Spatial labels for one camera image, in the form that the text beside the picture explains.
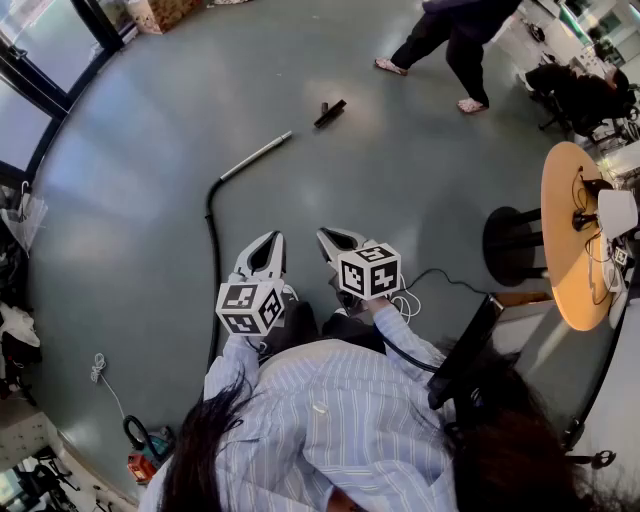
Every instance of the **table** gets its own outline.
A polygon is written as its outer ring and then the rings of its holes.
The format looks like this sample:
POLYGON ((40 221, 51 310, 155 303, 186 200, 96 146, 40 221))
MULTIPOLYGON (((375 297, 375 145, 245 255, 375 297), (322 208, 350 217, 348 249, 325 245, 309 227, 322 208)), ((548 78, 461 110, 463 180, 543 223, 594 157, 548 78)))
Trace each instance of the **table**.
POLYGON ((596 261, 602 259, 600 243, 591 243, 593 262, 585 249, 587 241, 598 233, 598 226, 594 223, 576 231, 572 225, 576 203, 586 202, 587 214, 594 213, 597 206, 597 201, 584 193, 578 198, 580 167, 584 179, 601 178, 591 157, 579 146, 571 142, 556 145, 544 165, 541 208, 525 213, 510 207, 495 210, 485 224, 483 253, 489 272, 505 286, 517 286, 528 278, 548 278, 565 321, 576 330, 588 331, 607 314, 611 296, 606 296, 602 267, 596 261), (531 229, 530 223, 537 220, 541 221, 541 232, 531 229), (539 245, 544 245, 547 267, 533 267, 539 245))

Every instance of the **person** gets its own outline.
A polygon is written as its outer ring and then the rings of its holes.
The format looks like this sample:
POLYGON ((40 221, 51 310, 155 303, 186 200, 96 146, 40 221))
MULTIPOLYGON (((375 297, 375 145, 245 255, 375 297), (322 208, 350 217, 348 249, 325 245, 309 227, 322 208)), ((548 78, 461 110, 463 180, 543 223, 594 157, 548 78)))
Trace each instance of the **person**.
POLYGON ((543 97, 553 92, 560 108, 578 131, 603 119, 625 117, 626 104, 635 103, 633 92, 629 91, 629 79, 615 67, 600 78, 591 74, 578 76, 569 66, 543 64, 526 73, 525 79, 543 97))
POLYGON ((386 71, 406 76, 409 68, 430 55, 445 41, 447 62, 469 98, 458 102, 465 114, 489 108, 489 98, 482 78, 482 45, 496 35, 521 0, 432 0, 423 2, 424 15, 411 31, 407 41, 391 59, 379 58, 375 65, 386 71))
POLYGON ((205 377, 143 512, 596 512, 602 508, 522 378, 502 361, 471 411, 428 407, 431 377, 396 352, 439 365, 385 298, 374 326, 338 311, 317 332, 306 302, 264 340, 229 337, 205 377))

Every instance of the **person walking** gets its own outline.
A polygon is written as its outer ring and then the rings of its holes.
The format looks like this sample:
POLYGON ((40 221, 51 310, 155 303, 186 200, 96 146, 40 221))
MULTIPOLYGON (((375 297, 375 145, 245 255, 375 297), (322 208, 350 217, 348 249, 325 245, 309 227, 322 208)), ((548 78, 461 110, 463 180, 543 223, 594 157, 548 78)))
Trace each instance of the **person walking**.
POLYGON ((376 59, 380 69, 406 76, 409 68, 445 41, 447 62, 469 93, 458 102, 465 114, 489 108, 482 79, 482 45, 496 35, 521 0, 432 0, 423 2, 424 15, 391 59, 376 59))

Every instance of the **white cable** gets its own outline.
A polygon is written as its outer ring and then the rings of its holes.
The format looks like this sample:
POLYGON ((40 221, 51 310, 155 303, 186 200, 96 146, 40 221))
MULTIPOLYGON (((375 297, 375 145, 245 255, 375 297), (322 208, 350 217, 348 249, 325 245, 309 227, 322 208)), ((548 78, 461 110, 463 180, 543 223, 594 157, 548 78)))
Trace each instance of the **white cable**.
POLYGON ((100 352, 98 352, 95 356, 95 363, 96 365, 91 367, 91 380, 97 384, 100 380, 100 377, 102 377, 102 380, 109 388, 109 391, 111 391, 111 394, 116 399, 116 402, 118 402, 120 414, 122 414, 122 419, 124 419, 124 411, 122 410, 122 405, 120 405, 120 399, 118 398, 118 395, 116 395, 116 392, 113 390, 113 388, 109 385, 109 382, 107 382, 107 379, 105 379, 104 375, 102 375, 102 370, 107 367, 107 361, 100 352))
POLYGON ((418 304, 418 310, 413 312, 411 311, 411 303, 409 302, 409 299, 407 299, 406 297, 403 297, 402 295, 396 295, 391 299, 391 302, 396 305, 402 317, 407 321, 407 325, 409 325, 409 323, 411 322, 411 319, 414 316, 417 316, 418 313, 420 313, 420 311, 422 310, 422 303, 420 302, 420 299, 418 297, 416 297, 413 293, 411 293, 409 290, 406 289, 407 285, 405 283, 404 276, 402 274, 400 274, 400 283, 402 284, 401 291, 404 291, 407 295, 412 297, 418 304))

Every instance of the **black pants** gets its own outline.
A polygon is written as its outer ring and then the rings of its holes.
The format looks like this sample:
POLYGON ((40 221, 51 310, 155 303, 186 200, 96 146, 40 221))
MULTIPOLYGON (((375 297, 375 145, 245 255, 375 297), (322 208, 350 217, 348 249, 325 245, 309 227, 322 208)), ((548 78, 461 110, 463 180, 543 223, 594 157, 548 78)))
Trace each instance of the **black pants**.
POLYGON ((333 314, 322 326, 320 335, 308 302, 289 302, 285 310, 284 327, 272 329, 264 342, 269 347, 268 353, 275 355, 298 345, 329 338, 385 354, 382 335, 374 326, 344 315, 333 314))
POLYGON ((413 27, 407 41, 393 54, 391 62, 409 69, 449 40, 447 62, 464 88, 474 100, 489 106, 489 98, 482 83, 482 45, 458 30, 446 14, 425 14, 413 27))

